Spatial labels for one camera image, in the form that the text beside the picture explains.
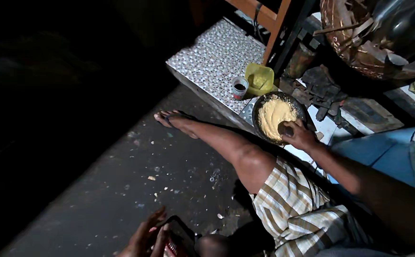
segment metal pan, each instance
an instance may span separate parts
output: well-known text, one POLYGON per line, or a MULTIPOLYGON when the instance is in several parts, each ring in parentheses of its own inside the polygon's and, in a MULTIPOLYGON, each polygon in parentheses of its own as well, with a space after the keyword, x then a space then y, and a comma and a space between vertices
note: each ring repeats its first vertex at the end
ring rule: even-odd
POLYGON ((279 99, 285 102, 289 102, 293 105, 293 107, 296 109, 296 117, 298 119, 302 119, 304 123, 306 123, 306 111, 305 108, 302 107, 302 105, 293 97, 288 94, 285 94, 284 92, 269 92, 266 93, 260 98, 258 98, 257 102, 254 105, 254 109, 252 111, 252 122, 254 123, 254 127, 256 131, 258 132, 258 135, 266 140, 269 143, 277 144, 277 145, 286 145, 287 142, 283 140, 276 141, 274 139, 271 139, 265 135, 265 133, 262 131, 261 126, 258 121, 258 111, 262 108, 263 104, 271 100, 272 96, 277 96, 279 99))

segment concrete floor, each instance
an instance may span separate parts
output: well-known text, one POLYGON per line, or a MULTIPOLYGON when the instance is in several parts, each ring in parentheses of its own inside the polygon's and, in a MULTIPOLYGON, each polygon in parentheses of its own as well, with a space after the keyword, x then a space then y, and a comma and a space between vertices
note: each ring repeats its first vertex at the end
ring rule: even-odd
POLYGON ((154 120, 155 112, 167 109, 234 126, 187 87, 177 86, 0 256, 113 256, 138 224, 162 205, 169 216, 178 215, 198 234, 217 229, 229 236, 248 226, 262 230, 259 222, 250 223, 249 196, 233 166, 201 140, 154 120), (218 219, 218 213, 225 218, 218 219))

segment plaid shorts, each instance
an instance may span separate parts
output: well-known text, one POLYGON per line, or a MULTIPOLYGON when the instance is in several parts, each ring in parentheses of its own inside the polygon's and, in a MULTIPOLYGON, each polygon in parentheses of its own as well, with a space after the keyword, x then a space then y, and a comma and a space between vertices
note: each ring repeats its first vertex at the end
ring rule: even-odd
POLYGON ((273 256, 314 256, 335 244, 368 241, 346 207, 330 204, 301 170, 279 159, 253 205, 274 237, 273 256))

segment hand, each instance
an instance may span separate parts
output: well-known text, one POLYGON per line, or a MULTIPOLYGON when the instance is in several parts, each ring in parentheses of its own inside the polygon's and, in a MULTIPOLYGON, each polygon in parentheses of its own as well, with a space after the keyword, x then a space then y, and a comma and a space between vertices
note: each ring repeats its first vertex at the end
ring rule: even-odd
POLYGON ((305 152, 310 149, 318 146, 317 141, 315 140, 315 135, 312 131, 307 130, 302 123, 302 120, 298 119, 295 122, 293 121, 284 121, 285 126, 291 127, 293 129, 293 136, 280 135, 282 140, 290 143, 296 149, 303 150, 305 152))
POLYGON ((160 229, 152 232, 149 230, 157 225, 160 221, 166 218, 165 207, 163 206, 158 211, 153 213, 147 221, 141 222, 135 234, 131 236, 130 241, 125 249, 119 254, 119 257, 162 257, 165 251, 165 244, 169 237, 169 224, 165 224, 160 229), (150 246, 154 245, 152 253, 148 252, 150 246))

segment yellow plastic container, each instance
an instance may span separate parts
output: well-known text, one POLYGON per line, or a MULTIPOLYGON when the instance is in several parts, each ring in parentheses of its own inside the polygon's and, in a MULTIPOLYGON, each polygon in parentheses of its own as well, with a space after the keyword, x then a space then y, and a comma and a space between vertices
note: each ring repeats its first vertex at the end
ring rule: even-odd
POLYGON ((262 96, 271 92, 274 85, 274 71, 270 67, 249 63, 245 68, 245 79, 249 82, 248 93, 262 96))

